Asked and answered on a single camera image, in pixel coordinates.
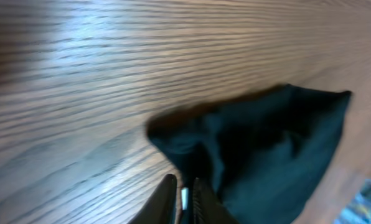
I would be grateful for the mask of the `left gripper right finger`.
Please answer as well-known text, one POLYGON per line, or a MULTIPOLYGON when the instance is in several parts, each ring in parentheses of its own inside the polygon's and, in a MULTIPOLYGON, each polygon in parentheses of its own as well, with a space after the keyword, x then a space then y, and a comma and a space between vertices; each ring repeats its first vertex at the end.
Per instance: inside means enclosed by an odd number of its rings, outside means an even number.
POLYGON ((195 224, 238 224, 219 202, 210 186, 201 179, 194 181, 192 214, 195 224))

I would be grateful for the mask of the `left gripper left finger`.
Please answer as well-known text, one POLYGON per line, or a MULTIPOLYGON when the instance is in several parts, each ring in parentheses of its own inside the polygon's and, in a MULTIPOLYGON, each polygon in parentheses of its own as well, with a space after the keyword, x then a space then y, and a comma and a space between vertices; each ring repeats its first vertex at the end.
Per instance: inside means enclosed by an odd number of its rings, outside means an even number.
POLYGON ((129 224, 175 224, 177 178, 167 174, 129 224))

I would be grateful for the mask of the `black t-shirt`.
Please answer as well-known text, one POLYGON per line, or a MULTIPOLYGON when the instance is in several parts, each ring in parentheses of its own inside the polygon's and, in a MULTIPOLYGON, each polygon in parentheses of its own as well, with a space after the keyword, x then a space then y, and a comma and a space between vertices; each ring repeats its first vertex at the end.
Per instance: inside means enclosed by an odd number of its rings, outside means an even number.
POLYGON ((342 137, 350 91, 280 85, 153 118, 149 141, 189 189, 195 179, 238 223, 291 223, 324 177, 342 137))

